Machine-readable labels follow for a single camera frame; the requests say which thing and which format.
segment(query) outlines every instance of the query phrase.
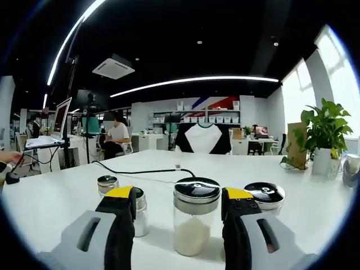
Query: glass jar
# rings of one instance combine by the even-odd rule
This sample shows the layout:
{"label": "glass jar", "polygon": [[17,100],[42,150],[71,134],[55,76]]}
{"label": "glass jar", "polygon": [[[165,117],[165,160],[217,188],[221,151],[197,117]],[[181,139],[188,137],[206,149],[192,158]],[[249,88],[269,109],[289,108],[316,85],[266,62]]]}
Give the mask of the glass jar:
{"label": "glass jar", "polygon": [[202,252],[210,238],[213,211],[219,203],[220,185],[191,177],[174,186],[174,249],[184,256]]}

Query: black ceiling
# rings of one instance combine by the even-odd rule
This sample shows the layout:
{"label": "black ceiling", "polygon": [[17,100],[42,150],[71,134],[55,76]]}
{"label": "black ceiling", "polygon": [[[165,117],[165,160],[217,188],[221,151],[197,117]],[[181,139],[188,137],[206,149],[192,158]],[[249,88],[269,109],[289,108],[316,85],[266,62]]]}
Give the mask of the black ceiling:
{"label": "black ceiling", "polygon": [[[33,7],[32,13],[22,9],[20,14],[27,14],[28,19],[22,20],[3,71],[15,78],[13,110],[41,109],[45,93],[50,94],[50,106],[65,99],[68,46],[50,87],[47,79],[62,41],[93,1],[48,0]],[[281,80],[314,50],[313,41],[325,23],[324,16],[305,0],[107,0],[81,25],[74,41],[70,57],[79,56],[79,64],[73,89],[111,95],[152,83],[210,75]],[[273,46],[274,39],[278,47]],[[93,74],[112,53],[130,61],[135,72],[118,80]],[[185,83],[145,89],[112,102],[120,107],[178,97],[268,97],[278,86],[246,81]]]}

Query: window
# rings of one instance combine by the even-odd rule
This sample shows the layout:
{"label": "window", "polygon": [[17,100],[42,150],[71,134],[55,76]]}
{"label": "window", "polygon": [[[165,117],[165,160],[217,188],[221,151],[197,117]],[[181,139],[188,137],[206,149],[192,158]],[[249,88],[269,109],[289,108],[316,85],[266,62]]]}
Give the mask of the window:
{"label": "window", "polygon": [[352,116],[346,117],[346,120],[354,133],[345,137],[358,138],[360,136],[359,85],[345,47],[328,26],[323,29],[315,43],[328,73],[334,102],[340,103]]}
{"label": "window", "polygon": [[282,95],[287,133],[287,124],[301,122],[302,111],[309,110],[306,105],[316,106],[310,74],[303,59],[283,80]]}

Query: green plant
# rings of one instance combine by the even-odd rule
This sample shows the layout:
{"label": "green plant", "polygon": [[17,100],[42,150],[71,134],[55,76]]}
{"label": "green plant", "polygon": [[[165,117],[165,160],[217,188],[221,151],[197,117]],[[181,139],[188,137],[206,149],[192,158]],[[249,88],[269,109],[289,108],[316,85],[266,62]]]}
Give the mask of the green plant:
{"label": "green plant", "polygon": [[243,127],[243,130],[245,132],[245,135],[250,135],[251,134],[251,128],[250,127]]}
{"label": "green plant", "polygon": [[344,134],[352,133],[348,122],[344,119],[350,114],[341,104],[321,100],[322,108],[308,106],[311,111],[303,110],[301,122],[307,127],[307,140],[300,130],[294,130],[296,142],[301,151],[308,150],[311,154],[315,148],[333,149],[332,157],[338,158],[339,153],[347,150]]}

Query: black and white shirt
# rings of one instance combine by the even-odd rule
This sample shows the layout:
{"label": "black and white shirt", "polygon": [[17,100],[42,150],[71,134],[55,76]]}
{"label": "black and white shirt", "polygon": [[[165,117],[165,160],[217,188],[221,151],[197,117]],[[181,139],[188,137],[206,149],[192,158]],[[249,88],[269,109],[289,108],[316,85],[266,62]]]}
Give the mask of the black and white shirt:
{"label": "black and white shirt", "polygon": [[225,155],[231,151],[229,129],[225,125],[181,124],[175,144],[182,152]]}

